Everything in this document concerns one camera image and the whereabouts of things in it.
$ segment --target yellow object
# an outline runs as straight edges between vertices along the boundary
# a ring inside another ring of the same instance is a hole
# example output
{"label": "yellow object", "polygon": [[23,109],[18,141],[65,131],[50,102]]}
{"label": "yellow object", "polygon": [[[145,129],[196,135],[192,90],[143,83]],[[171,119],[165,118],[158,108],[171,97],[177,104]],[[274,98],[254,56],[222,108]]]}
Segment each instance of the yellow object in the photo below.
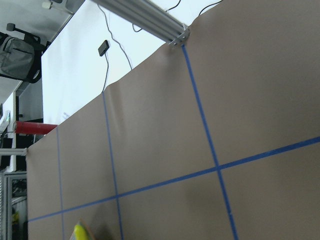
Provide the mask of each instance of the yellow object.
{"label": "yellow object", "polygon": [[85,228],[79,224],[74,226],[74,236],[76,240],[90,240]]}

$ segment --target black chair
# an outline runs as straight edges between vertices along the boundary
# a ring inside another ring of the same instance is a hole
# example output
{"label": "black chair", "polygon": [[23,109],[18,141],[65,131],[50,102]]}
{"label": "black chair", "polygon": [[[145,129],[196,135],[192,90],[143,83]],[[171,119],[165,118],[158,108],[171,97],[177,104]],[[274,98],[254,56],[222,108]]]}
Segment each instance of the black chair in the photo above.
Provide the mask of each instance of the black chair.
{"label": "black chair", "polygon": [[[47,47],[41,44],[41,39],[39,36],[31,34],[29,32],[23,31],[19,28],[16,28],[16,25],[13,23],[8,23],[6,25],[6,30],[9,32],[17,31],[24,34],[23,40],[33,46],[34,48],[34,61],[30,68],[30,71],[25,79],[18,79],[14,77],[10,77],[7,75],[0,74],[1,77],[15,79],[15,80],[21,80],[24,82],[28,82],[31,84],[34,84],[38,82],[42,77],[41,72],[41,56],[46,51]],[[7,34],[0,32],[0,37],[4,41],[6,37],[8,37]]]}

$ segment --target backpack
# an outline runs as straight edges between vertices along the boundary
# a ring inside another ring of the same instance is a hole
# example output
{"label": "backpack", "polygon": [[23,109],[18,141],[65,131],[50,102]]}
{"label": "backpack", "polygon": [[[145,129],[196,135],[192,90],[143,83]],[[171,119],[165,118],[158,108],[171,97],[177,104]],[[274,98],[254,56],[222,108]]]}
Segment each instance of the backpack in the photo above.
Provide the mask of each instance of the backpack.
{"label": "backpack", "polygon": [[3,35],[0,39],[0,75],[23,80],[35,60],[34,47],[25,41]]}

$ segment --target red tube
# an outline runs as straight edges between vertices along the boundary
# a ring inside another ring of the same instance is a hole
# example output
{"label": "red tube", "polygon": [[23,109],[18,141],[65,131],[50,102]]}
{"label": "red tube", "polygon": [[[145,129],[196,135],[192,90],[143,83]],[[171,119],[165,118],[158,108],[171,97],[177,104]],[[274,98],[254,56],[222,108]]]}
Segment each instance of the red tube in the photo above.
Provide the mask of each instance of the red tube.
{"label": "red tube", "polygon": [[44,124],[38,122],[16,121],[14,129],[16,134],[45,135],[51,132],[57,126],[58,125]]}

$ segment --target red cylinder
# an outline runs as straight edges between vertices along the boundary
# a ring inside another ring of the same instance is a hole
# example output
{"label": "red cylinder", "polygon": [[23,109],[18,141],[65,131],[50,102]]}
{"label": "red cylinder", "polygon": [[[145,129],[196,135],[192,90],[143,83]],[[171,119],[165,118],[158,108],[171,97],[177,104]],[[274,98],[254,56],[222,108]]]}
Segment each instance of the red cylinder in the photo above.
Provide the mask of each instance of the red cylinder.
{"label": "red cylinder", "polygon": [[45,135],[51,132],[57,126],[58,125],[44,124],[39,122],[16,121],[14,129],[16,134]]}

